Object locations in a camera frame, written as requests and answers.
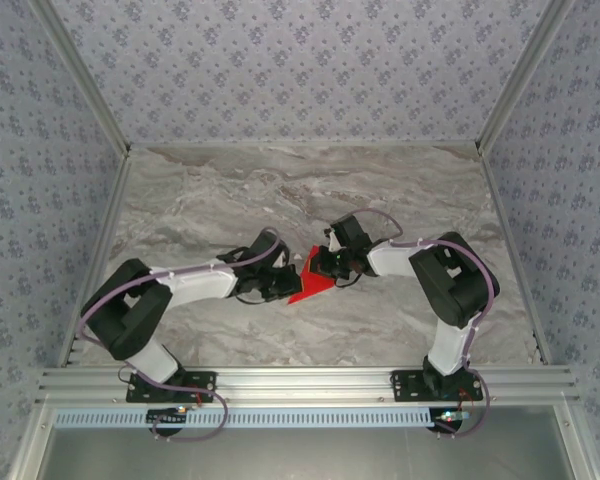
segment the red object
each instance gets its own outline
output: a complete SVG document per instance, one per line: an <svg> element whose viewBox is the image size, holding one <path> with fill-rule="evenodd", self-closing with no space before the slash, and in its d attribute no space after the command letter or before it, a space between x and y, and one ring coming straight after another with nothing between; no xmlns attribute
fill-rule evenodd
<svg viewBox="0 0 600 480"><path fill-rule="evenodd" d="M302 269L302 273L300 273L300 279L302 280L302 291L300 293L296 293L291 295L289 298L288 305L292 303L299 302L300 300L304 300L312 295L315 295L320 292L324 292L335 286L336 281L333 278L323 277L322 275L318 275L316 273L312 273L309 271L309 264L311 263L311 259L318 254L320 247L314 245L309 252L309 257L307 258L307 263L304 264L304 268Z"/></svg>

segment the wall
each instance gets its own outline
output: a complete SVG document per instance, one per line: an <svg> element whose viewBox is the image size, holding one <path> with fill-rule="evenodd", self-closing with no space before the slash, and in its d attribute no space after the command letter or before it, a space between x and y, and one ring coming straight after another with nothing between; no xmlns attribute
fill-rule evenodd
<svg viewBox="0 0 600 480"><path fill-rule="evenodd" d="M476 138L546 0L61 0L132 142Z"/></svg>
<svg viewBox="0 0 600 480"><path fill-rule="evenodd" d="M118 164L25 0L0 0L0 479L54 365Z"/></svg>
<svg viewBox="0 0 600 480"><path fill-rule="evenodd" d="M554 360L600 446L600 0L578 0L489 155Z"/></svg>

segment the marble surface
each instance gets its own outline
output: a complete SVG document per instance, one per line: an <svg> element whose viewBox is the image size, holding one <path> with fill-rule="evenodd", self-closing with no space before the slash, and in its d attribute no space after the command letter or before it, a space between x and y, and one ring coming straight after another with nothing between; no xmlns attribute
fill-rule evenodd
<svg viewBox="0 0 600 480"><path fill-rule="evenodd" d="M502 293L472 349L476 363L537 361L535 342L475 149L423 146L190 147L133 151L107 274L139 257L152 266L201 263L275 226L302 258L322 231L372 206L405 239L459 231ZM361 214L378 238L391 226ZM294 305L205 300L165 314L157 337L188 365L417 365L436 316L417 280L363 277ZM113 363L86 348L83 364Z"/></svg>

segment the patterned wallpaper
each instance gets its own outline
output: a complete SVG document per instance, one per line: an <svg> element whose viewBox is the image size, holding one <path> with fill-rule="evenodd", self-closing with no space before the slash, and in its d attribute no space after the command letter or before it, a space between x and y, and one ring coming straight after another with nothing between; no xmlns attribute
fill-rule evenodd
<svg viewBox="0 0 600 480"><path fill-rule="evenodd" d="M132 142L472 139L547 0L56 0Z"/></svg>
<svg viewBox="0 0 600 480"><path fill-rule="evenodd" d="M0 0L0 479L58 359L116 157L26 0Z"/></svg>
<svg viewBox="0 0 600 480"><path fill-rule="evenodd" d="M600 446L600 0L577 0L489 155L554 360Z"/></svg>

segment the gray marble floor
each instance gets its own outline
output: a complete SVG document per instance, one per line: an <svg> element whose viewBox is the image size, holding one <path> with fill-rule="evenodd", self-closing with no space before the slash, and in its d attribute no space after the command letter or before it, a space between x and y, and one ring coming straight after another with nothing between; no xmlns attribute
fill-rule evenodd
<svg viewBox="0 0 600 480"><path fill-rule="evenodd" d="M328 222L373 206L405 239L457 230L502 293L472 349L476 363L535 362L535 343L475 149L218 147L133 151L107 274L131 257L152 266L201 263L275 226L301 268ZM375 238L391 226L359 219ZM189 365L413 365L436 317L415 279L368 278L294 305L208 300L169 311L157 336ZM113 363L87 348L83 364Z"/></svg>

